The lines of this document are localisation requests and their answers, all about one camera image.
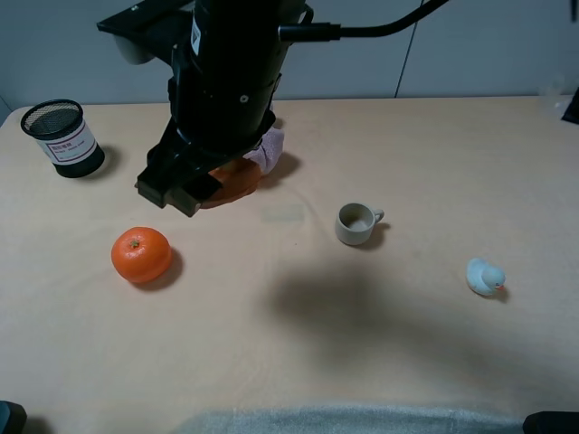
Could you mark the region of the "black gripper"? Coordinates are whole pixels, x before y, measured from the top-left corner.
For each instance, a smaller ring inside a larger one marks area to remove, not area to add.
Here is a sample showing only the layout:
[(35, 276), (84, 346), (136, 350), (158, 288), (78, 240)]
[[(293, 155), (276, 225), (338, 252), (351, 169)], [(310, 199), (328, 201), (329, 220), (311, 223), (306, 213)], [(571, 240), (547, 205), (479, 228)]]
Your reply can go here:
[(283, 47), (176, 44), (167, 89), (171, 118), (147, 154), (138, 193), (158, 208), (193, 217), (223, 184), (209, 172), (256, 148), (276, 120), (271, 100)]

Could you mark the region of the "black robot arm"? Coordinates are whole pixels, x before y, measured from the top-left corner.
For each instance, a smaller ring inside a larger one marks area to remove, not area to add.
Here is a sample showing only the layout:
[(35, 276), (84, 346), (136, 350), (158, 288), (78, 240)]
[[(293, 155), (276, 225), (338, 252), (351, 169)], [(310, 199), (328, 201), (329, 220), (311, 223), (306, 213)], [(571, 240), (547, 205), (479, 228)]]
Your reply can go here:
[(191, 216), (220, 188), (210, 175), (261, 142), (290, 47), (279, 37), (302, 1), (198, 1), (190, 36), (172, 49), (171, 118), (147, 154), (138, 193)]

